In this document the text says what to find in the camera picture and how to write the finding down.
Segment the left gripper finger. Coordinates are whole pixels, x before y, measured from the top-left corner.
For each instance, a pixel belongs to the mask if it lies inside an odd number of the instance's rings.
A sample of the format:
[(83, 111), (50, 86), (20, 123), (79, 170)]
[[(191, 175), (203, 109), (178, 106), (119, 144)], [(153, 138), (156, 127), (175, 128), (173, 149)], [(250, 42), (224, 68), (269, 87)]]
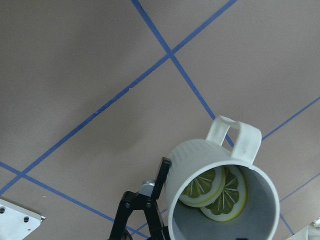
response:
[(165, 185), (171, 160), (167, 157), (161, 159), (159, 170), (156, 176), (155, 184), (151, 193), (150, 201), (148, 202), (148, 227), (150, 238), (149, 240), (168, 240), (168, 228), (163, 223), (163, 218), (158, 209), (157, 200), (159, 199), (162, 188)]

